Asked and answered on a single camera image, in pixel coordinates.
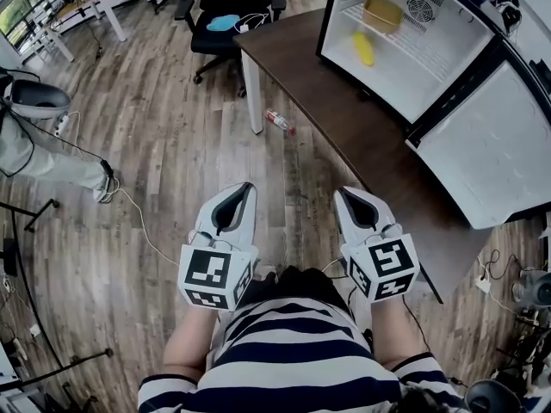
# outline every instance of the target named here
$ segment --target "black and white marker cube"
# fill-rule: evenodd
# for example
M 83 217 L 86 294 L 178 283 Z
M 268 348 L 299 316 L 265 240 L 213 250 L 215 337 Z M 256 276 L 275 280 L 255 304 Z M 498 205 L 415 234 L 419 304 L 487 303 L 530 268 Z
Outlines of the black and white marker cube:
M 182 246 L 178 287 L 191 305 L 235 311 L 252 280 L 258 250 Z
M 409 234 L 344 251 L 350 254 L 348 274 L 369 302 L 407 293 L 420 270 Z

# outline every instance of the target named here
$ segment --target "yellow container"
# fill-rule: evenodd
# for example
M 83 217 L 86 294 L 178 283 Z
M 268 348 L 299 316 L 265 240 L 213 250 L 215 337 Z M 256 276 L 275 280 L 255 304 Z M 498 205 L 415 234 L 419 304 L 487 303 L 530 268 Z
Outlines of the yellow container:
M 363 6 L 363 20 L 384 34 L 399 29 L 404 11 L 390 0 L 368 0 Z

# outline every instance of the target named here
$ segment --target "plastic bottle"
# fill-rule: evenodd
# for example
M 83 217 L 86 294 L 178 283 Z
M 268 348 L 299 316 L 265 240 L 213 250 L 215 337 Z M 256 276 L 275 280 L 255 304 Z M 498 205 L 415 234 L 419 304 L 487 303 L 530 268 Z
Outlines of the plastic bottle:
M 295 133 L 295 129 L 291 126 L 282 114 L 277 113 L 275 110 L 269 108 L 266 110 L 266 119 L 276 124 L 282 130 L 286 130 L 291 134 Z

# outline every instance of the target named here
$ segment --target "person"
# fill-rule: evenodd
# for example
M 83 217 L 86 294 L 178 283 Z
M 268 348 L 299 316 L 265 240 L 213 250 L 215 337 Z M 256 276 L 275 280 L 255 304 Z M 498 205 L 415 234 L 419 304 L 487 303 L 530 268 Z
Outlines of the person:
M 217 312 L 190 306 L 166 345 L 163 372 L 139 388 L 139 413 L 466 412 L 416 341 L 402 300 L 371 312 L 372 337 L 331 279 L 294 267 L 277 283 L 273 273 L 252 281 L 214 338 Z
M 0 120 L 0 170 L 6 176 L 76 183 L 92 190 L 98 202 L 109 197 L 113 177 L 108 165 L 64 154 L 57 139 L 14 117 L 7 108 L 0 107 Z

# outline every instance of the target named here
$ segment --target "wooden desk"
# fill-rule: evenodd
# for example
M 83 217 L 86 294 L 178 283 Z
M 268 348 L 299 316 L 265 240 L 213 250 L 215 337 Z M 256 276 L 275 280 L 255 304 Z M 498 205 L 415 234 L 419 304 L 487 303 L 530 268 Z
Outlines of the wooden desk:
M 84 9 L 86 6 L 90 4 L 90 7 L 92 8 L 92 11 L 94 12 L 94 15 L 97 19 L 101 18 L 100 11 L 97 8 L 97 4 L 100 3 L 102 5 L 101 9 L 105 11 L 105 15 L 111 22 L 111 26 L 113 26 L 113 29 L 117 33 L 117 36 L 119 37 L 120 41 L 126 41 L 127 36 L 125 35 L 124 31 L 122 30 L 122 26 L 117 20 L 117 17 L 115 16 L 115 13 L 113 12 L 113 8 L 111 7 L 111 4 L 109 3 L 109 0 L 84 0 L 83 2 L 73 2 L 66 4 L 61 10 L 58 12 L 58 14 L 55 16 L 56 20 L 63 19 L 66 15 L 70 14 L 71 12 L 78 10 L 78 9 Z
M 446 299 L 467 274 L 490 235 L 473 230 L 434 175 L 406 146 L 404 134 L 353 84 L 316 56 L 323 10 L 236 37 L 243 50 L 251 126 L 263 128 L 258 66 L 323 133 L 360 182 L 392 208 L 412 234 L 419 260 Z

